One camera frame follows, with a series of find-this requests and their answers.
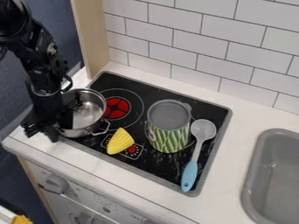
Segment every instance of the black cooktop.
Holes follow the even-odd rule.
[[[199,169],[196,184],[187,193],[189,196],[199,194],[231,118],[231,111],[228,108],[111,73],[101,74],[91,84],[90,88],[103,94],[107,100],[108,108],[105,117],[111,122],[110,130],[102,136],[86,136],[72,140],[105,154],[104,158],[109,157],[109,161],[113,161],[116,165],[121,165],[121,167],[181,193],[183,193],[180,190],[182,173],[191,159],[195,148],[195,139],[190,136],[185,149],[174,154],[161,153],[155,150],[144,135],[147,110],[154,102],[173,99],[191,105],[191,121],[207,119],[213,122],[217,127],[217,136],[213,140],[205,142],[198,160]],[[135,139],[136,144],[117,155],[109,156],[106,153],[108,141],[120,127],[124,128]]]

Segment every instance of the sink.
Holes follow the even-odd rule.
[[[259,136],[241,203],[255,223],[299,223],[298,133],[269,129]]]

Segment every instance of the black robotic arm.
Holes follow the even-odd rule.
[[[21,123],[25,134],[31,137],[42,131],[57,141],[53,124],[63,109],[61,92],[73,83],[52,35],[32,18],[23,2],[0,0],[0,46],[14,52],[28,73],[26,87],[33,109]],[[69,85],[62,89],[64,79]]]

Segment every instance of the white tile wall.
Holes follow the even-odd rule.
[[[222,17],[204,16],[202,34],[251,46],[260,46],[265,27]]]
[[[220,77],[196,72],[180,66],[172,66],[172,79],[213,91],[218,91],[220,83]]]
[[[134,0],[103,0],[104,12],[142,21],[148,20],[147,6]]]
[[[144,40],[130,38],[110,31],[107,32],[107,37],[109,46],[131,53],[149,56],[149,44]]]
[[[185,52],[165,45],[149,44],[149,57],[166,61],[181,67],[195,68],[196,53]]]
[[[249,82],[253,68],[199,55],[197,70],[236,81]]]
[[[153,74],[170,78],[170,64],[129,53],[129,65]]]
[[[202,15],[198,13],[175,10],[154,4],[149,6],[149,22],[152,24],[199,33],[201,19]]]
[[[233,80],[221,81],[220,93],[238,96],[244,100],[257,102],[272,107],[277,93],[261,87],[253,87]]]
[[[299,98],[291,95],[279,94],[275,108],[299,115]]]
[[[202,53],[216,58],[224,59],[226,56],[227,41],[208,38],[205,36],[175,31],[173,46],[190,52]]]
[[[299,5],[298,0],[276,0],[276,2]]]
[[[299,79],[285,74],[255,69],[251,83],[258,87],[299,96]]]
[[[258,47],[231,43],[227,59],[278,73],[286,73],[292,56]]]
[[[128,65],[128,53],[109,47],[110,59],[112,61]]]
[[[129,36],[171,46],[173,33],[172,29],[131,19],[127,19],[126,22],[127,33]]]
[[[299,33],[268,28],[263,47],[283,53],[299,55]]]
[[[236,18],[299,32],[299,7],[263,0],[239,0]]]
[[[105,14],[105,26],[108,31],[126,34],[125,19]]]
[[[299,114],[298,0],[103,0],[111,60]]]
[[[174,6],[175,0],[142,0],[143,2],[151,4],[162,4],[167,6]]]
[[[206,14],[232,18],[237,0],[177,0],[177,7]]]
[[[293,58],[288,74],[299,77],[299,57]]]

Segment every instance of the spoon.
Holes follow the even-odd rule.
[[[184,193],[190,191],[198,176],[198,158],[203,143],[206,140],[214,138],[216,136],[216,131],[215,124],[208,120],[201,119],[192,123],[191,133],[196,137],[197,143],[190,162],[184,168],[181,181],[181,188]]]

